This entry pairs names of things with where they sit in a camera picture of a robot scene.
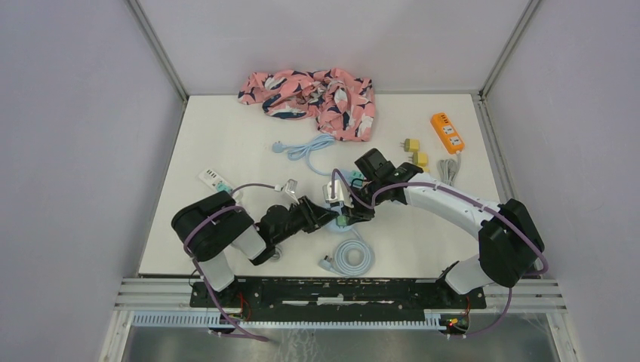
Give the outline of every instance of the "orange power strip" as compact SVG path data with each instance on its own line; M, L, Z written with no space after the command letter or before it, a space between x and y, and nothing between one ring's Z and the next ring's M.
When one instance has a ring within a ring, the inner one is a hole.
M464 142L445 113L434 114L431 117L431 125L451 155L462 151Z

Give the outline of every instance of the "metal frame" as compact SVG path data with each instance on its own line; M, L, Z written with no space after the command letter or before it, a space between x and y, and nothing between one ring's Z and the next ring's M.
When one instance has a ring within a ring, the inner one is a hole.
M515 189L500 151L500 143L488 112L487 95L499 77L503 67L510 58L522 33L531 18L539 8L541 0L530 0L515 26L509 40L500 52L494 67L489 73L480 90L469 92L418 92L418 93L465 93L471 94L476 115L480 122L482 136L490 155L491 169L496 178L500 200L506 201L515 197ZM171 64L162 43L159 41L153 27L140 5L139 0L125 0L136 21L143 30L150 47L158 58L163 70L167 74L172 86L183 100L184 106L189 98L180 78ZM192 288L188 279L166 278L132 278L124 279L115 308L109 324L100 360L105 362L120 361L124 355L128 334L132 326L165 325L174 327L228 327L220 323L220 313L206 308L191 308L189 300ZM488 286L484 288L487 308L471 311L472 314L501 313L508 293L507 288ZM228 312L238 312L239 308L228 308ZM434 318L440 314L453 314L461 310L425 310L424 324L390 323L380 321L367 325L354 324L296 324L296 323L267 323L245 324L245 327L261 328L365 328L365 329L437 329L434 328ZM513 298L509 314L544 313L551 327L553 342L558 351L561 362L576 362L579 360L575 344L572 342L571 323L567 314L565 302L558 284L553 279L523 279L513 288Z
M188 101L183 101L182 102L182 111L180 112L180 122L178 124L178 127L176 129L176 133L174 134L173 139L171 140L171 144L175 145L177 140L178 140L178 135L180 134L180 127L182 126L182 122L184 120L184 112L186 111L186 104L188 103ZM160 185L160 187L157 190L157 196L155 197L155 203L153 204L153 210L151 212L151 216L150 218L147 220L147 224L145 225L145 234L144 234L144 245L142 248L142 251L144 252L144 250L146 249L146 243L149 241L149 234L151 233L151 225L153 224L153 218L155 216L155 212L158 210L158 205L160 204L160 194L162 193L162 187L164 185L164 180L167 179L167 173L169 173L169 164L171 163L171 158L174 156L174 152L175 152L175 147L171 147L171 154L169 155L169 158L167 159L167 162L165 163L164 169L162 170L162 185ZM144 256L144 253L140 253L140 258L138 258L137 264L136 264L136 272L138 270L140 270L140 265L142 264L142 258Z
M529 25L529 20L531 20L533 15L536 13L541 2L542 0L529 0L529 2L527 3L525 10L522 12L522 15L520 16L520 19L518 19L518 22L516 23L515 28L513 29L513 32L511 32L511 35L509 36L509 40L506 41L504 48L500 52L500 56L498 57L496 63L494 64L494 67L489 72L489 76L487 77L487 80L485 81L485 83L482 85L482 88L480 89L480 97L482 99L486 99L489 92L491 92L491 88L494 86L498 76L502 72L502 69L506 64L506 61L511 57L511 53L513 52L513 50L515 49L515 46L520 41L520 38L522 37L523 32L525 31L525 29L527 29L527 26Z
M184 89L184 85L182 84L180 77L178 77L178 73L176 72L174 65L169 60L167 52L162 47L160 39L158 39L155 30L153 30L153 27L149 22L149 18L146 17L146 14L142 9L142 5L140 5L139 0L125 0L125 3L131 10L131 13L134 15L136 23L138 23L138 25L140 26L140 29L142 30L146 40L149 42L149 46L153 50L156 58L158 58L160 66L167 74L171 85L173 86L181 100L183 102L186 102L189 99L189 95Z
M504 308L509 290L490 285L483 288L486 309L473 309L471 314L499 314ZM100 361L120 361L124 355L131 327L215 327L227 328L220 322L215 308L191 308L192 287L188 278L126 278L122 281L115 300L115 308L104 342ZM239 312L228 308L227 312ZM438 330L441 314L463 312L456 309L425 310L425 322L354 323L291 323L254 322L242 324L252 328L279 329L385 329L385 330ZM544 313L549 319L552 336L561 362L577 362L577 353L567 328L565 301L558 283L553 279L522 279L513 287L513 298L508 314Z

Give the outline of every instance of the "coiled cable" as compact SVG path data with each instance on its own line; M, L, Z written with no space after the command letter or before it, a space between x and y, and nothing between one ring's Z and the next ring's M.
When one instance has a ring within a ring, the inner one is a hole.
M321 268L336 273L342 277L354 278L366 274L375 262L374 251L362 240L362 236L355 230L351 231L356 239L345 240L334 251L334 257L325 256L318 263ZM362 260L357 264L349 261L349 254L358 251L362 255Z
M456 176L458 176L458 173L460 172L460 166L462 165L460 152L456 152L456 159L457 161L453 158L438 161L438 173L440 173L440 180L445 185L453 186Z

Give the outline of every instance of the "white table surface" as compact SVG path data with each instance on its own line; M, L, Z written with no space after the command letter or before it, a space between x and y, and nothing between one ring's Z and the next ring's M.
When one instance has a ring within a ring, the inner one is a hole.
M376 147L397 167L408 160L409 154L400 143L410 137L420 140L420 150L429 156L431 174L438 177L435 163L451 156L429 120L437 112L446 112L466 144L455 186L480 198L498 200L470 95L378 94L376 106L370 142L338 142L314 152L312 163L321 170L333 167L355 170L353 162ZM188 275L193 271L171 228L171 218L181 208L211 195L212 191L197 177L207 167L234 186L283 184L293 178L298 181L299 195L323 204L322 185L328 182L328 177L313 173L303 160L289 161L286 155L271 151L276 141L285 144L310 141L318 135L314 125L312 119L268 117L259 105L242 105L235 96L190 97L139 272ZM288 207L290 202L283 194L254 187L243 190L242 204L259 221L269 206ZM365 277L436 278L452 262L478 252L477 241L471 235L439 216L404 205L381 204L372 221L357 224L356 228L376 256ZM232 247L227 247L225 254L237 275L333 277L336 275L319 268L317 263L351 237L351 233L335 234L324 229L312 234L299 232L280 244L284 256L278 262L260 266L253 266Z

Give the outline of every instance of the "pink fabric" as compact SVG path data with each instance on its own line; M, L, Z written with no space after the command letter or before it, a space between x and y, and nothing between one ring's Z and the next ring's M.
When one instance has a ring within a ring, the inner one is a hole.
M353 78L338 68L256 72L242 86L238 101L262 103L264 112L272 117L315 117L318 130L340 141L368 141L376 114L371 80Z

